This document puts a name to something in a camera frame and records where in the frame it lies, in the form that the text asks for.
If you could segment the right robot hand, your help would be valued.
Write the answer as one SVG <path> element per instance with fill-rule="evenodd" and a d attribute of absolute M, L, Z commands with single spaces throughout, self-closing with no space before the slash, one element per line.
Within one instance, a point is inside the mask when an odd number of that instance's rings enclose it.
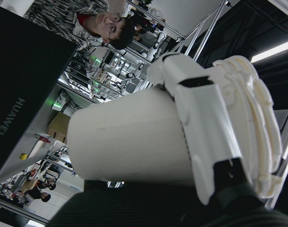
<path fill-rule="evenodd" d="M 148 67 L 152 87 L 70 118 L 67 146 L 89 181 L 50 227 L 288 227 L 268 209 L 282 182 L 273 101 L 243 56 L 205 69 L 180 53 Z"/>

